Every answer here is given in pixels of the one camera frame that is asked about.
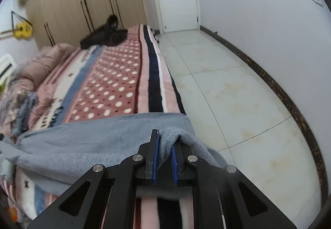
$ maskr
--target door handle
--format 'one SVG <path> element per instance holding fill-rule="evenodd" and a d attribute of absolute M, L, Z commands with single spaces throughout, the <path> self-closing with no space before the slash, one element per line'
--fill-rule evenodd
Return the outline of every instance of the door handle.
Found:
<path fill-rule="evenodd" d="M 85 4 L 85 9 L 86 9 L 86 12 L 87 12 L 87 16 L 88 16 L 88 18 L 90 20 L 90 24 L 91 24 L 92 30 L 95 31 L 95 28 L 94 28 L 94 25 L 93 25 L 93 21 L 92 21 L 91 15 L 90 15 L 90 11 L 88 10 L 87 2 L 86 2 L 86 0 L 83 0 L 83 1 L 84 1 L 84 4 Z"/>
<path fill-rule="evenodd" d="M 87 21 L 87 17 L 86 17 L 85 11 L 84 11 L 84 7 L 83 7 L 83 2 L 82 1 L 80 1 L 80 5 L 82 6 L 82 10 L 83 10 L 83 14 L 84 14 L 84 17 L 85 17 L 85 20 L 86 20 L 86 23 L 87 23 L 88 30 L 92 34 L 91 29 L 90 29 L 90 25 L 88 24 L 88 21 Z"/>
<path fill-rule="evenodd" d="M 114 14 L 114 9 L 113 9 L 113 5 L 112 5 L 112 2 L 109 0 L 109 3 L 110 3 L 110 6 L 112 7 L 112 12 Z"/>
<path fill-rule="evenodd" d="M 49 35 L 51 36 L 51 39 L 53 40 L 53 44 L 55 45 L 55 40 L 51 34 L 51 31 L 49 30 L 49 26 L 48 26 L 48 23 L 46 22 L 46 26 L 47 26 L 47 29 L 48 29 L 48 32 L 49 32 Z"/>
<path fill-rule="evenodd" d="M 122 28 L 124 29 L 123 22 L 122 22 L 122 17 L 121 17 L 121 13 L 120 13 L 120 9 L 119 9 L 119 4 L 117 3 L 117 0 L 115 0 L 115 2 L 116 2 L 116 6 L 117 6 L 117 11 L 119 12 L 119 17 L 120 17 L 120 20 L 121 20 Z"/>
<path fill-rule="evenodd" d="M 44 24 L 44 28 L 45 28 L 45 31 L 46 31 L 47 37 L 48 37 L 48 39 L 49 39 L 49 41 L 51 42 L 51 45 L 52 45 L 52 47 L 53 47 L 54 44 L 53 44 L 53 42 L 52 42 L 52 40 L 51 40 L 51 37 L 50 37 L 49 34 L 48 34 L 48 31 L 47 31 L 47 28 L 46 28 L 46 25 L 45 25 L 45 24 Z"/>

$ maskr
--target polka dot blanket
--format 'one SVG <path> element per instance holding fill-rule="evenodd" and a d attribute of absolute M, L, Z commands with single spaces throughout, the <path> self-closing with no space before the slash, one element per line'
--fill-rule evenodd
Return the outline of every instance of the polka dot blanket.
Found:
<path fill-rule="evenodd" d="M 52 106 L 33 130 L 143 112 L 185 113 L 156 36 L 148 26 L 137 25 L 120 45 L 97 45 L 75 56 L 58 78 Z M 19 221 L 34 219 L 57 198 L 19 168 L 13 184 L 0 179 L 0 186 Z"/>

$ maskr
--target black metal bracket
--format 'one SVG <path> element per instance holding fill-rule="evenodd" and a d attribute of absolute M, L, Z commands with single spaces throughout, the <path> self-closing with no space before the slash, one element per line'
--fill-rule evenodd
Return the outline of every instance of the black metal bracket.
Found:
<path fill-rule="evenodd" d="M 178 140 L 157 164 L 160 134 L 119 165 L 93 166 L 28 229 L 129 229 L 136 186 L 191 186 L 195 229 L 295 229 L 295 225 L 236 167 L 211 166 Z"/>

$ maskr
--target bed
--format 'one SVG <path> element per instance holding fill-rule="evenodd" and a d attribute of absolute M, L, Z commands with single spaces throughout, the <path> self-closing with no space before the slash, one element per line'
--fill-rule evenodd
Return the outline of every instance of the bed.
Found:
<path fill-rule="evenodd" d="M 135 113 L 185 114 L 157 38 L 146 25 L 129 28 L 120 45 L 76 49 L 68 60 L 56 77 L 50 73 L 43 81 L 53 79 L 52 103 L 29 123 L 30 130 Z M 11 181 L 1 177 L 0 186 L 10 199 L 7 207 L 14 221 L 34 219 L 57 198 L 41 190 L 20 168 L 13 174 Z M 153 204 L 146 201 L 142 207 Z"/>

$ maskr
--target gray fleece blanket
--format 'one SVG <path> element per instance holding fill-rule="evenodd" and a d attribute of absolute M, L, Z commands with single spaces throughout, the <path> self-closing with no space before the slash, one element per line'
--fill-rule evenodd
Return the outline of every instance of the gray fleece blanket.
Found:
<path fill-rule="evenodd" d="M 93 165 L 117 165 L 136 154 L 141 144 L 150 141 L 152 129 L 161 135 L 159 165 L 171 155 L 179 136 L 193 154 L 209 164 L 227 165 L 217 151 L 195 137 L 189 118 L 181 113 L 152 112 L 66 123 L 26 132 L 15 146 L 0 141 L 0 152 L 41 189 L 60 195 Z"/>

